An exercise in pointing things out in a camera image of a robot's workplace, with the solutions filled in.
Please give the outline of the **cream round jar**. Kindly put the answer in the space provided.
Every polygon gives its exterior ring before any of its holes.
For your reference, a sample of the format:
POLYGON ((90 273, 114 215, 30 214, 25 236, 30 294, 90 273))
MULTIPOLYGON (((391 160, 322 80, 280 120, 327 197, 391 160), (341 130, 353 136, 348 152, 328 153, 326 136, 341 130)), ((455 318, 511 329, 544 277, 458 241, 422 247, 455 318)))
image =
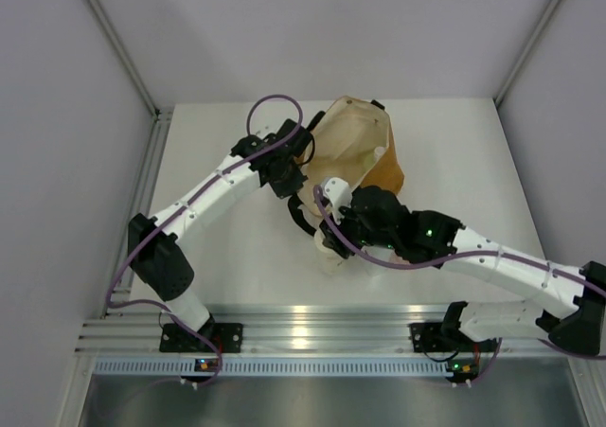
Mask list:
POLYGON ((346 260, 324 244, 324 234, 317 231, 313 237, 315 254, 320 270, 327 276, 337 275, 346 260))

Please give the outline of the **tan canvas bag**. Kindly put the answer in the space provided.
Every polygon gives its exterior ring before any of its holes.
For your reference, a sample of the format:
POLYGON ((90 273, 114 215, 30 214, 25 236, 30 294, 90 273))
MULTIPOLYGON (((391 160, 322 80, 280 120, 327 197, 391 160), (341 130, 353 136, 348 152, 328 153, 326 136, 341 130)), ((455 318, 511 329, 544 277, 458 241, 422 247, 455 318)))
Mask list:
POLYGON ((352 188, 378 186, 399 194, 404 184, 404 172, 398 161, 390 116, 376 100, 343 96, 335 100, 326 112, 318 113, 311 121, 315 148, 310 145, 297 159, 304 162, 307 176, 303 187, 288 203, 294 223, 309 236, 315 234, 320 213, 312 199, 312 189, 326 178, 339 177, 352 188), (385 147, 386 153, 374 161, 376 147, 385 147))

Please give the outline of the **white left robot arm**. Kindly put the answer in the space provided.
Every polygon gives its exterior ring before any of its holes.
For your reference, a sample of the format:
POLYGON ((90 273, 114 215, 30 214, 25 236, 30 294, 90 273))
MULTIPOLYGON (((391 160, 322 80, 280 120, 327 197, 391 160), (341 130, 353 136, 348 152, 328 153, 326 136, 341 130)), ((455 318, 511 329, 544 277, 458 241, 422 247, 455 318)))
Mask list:
POLYGON ((263 138, 247 135, 180 200, 150 218, 139 213, 130 220, 129 266, 184 324, 181 339, 191 349, 212 344, 215 321, 193 292, 195 273, 187 255, 207 227, 263 186, 270 186, 279 199, 295 195, 307 180, 298 158, 314 148, 314 128, 313 123, 301 127, 287 119, 263 138))

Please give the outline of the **white bottle black cap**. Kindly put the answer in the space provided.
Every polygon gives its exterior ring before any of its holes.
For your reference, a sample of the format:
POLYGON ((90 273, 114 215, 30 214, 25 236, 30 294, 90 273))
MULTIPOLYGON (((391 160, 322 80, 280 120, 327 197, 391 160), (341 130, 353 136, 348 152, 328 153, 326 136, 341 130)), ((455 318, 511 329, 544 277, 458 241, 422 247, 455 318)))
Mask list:
MULTIPOLYGON (((376 260, 380 260, 386 263, 393 262, 394 252, 392 249, 381 247, 365 247, 364 252, 376 260)), ((376 264, 368 260, 364 260, 363 266, 365 268, 365 272, 371 277, 380 276, 389 271, 388 267, 376 264)))

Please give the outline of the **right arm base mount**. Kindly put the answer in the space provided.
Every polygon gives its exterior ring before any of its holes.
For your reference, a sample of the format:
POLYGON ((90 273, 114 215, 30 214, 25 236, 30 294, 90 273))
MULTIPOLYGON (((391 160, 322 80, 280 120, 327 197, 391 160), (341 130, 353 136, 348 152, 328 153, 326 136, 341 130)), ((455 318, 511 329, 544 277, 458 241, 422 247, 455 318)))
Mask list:
POLYGON ((493 352, 498 345, 497 339, 475 342, 459 331, 443 332, 441 322, 411 323, 408 328, 415 353, 481 353, 493 352))

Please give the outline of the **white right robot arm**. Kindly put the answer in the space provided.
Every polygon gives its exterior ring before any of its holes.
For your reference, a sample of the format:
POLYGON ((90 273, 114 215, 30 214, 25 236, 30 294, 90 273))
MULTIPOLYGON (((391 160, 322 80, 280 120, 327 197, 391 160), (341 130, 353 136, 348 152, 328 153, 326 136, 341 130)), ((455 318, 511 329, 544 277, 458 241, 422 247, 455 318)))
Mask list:
POLYGON ((569 356, 602 360, 605 267, 534 258, 434 210, 409 210, 380 187, 350 188, 331 178, 312 189, 323 245, 386 269, 434 268, 474 277, 517 295, 515 301, 455 301, 439 334, 452 348, 491 339, 528 338, 569 356))

